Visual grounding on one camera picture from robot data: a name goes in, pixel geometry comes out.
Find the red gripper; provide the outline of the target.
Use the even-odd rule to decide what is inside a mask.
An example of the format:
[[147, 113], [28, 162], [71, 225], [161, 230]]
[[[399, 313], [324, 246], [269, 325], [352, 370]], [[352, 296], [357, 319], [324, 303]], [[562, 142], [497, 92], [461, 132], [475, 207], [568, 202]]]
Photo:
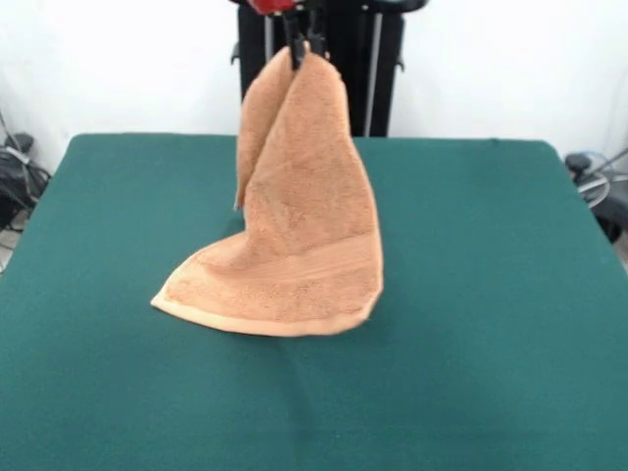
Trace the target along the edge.
[[[247, 0], [246, 3], [260, 15], [283, 14], [286, 44], [291, 68], [298, 70], [305, 56], [304, 36], [300, 30], [298, 14], [287, 12], [295, 8], [294, 0]], [[309, 11], [307, 38], [314, 54], [326, 54], [325, 15], [322, 9]]]

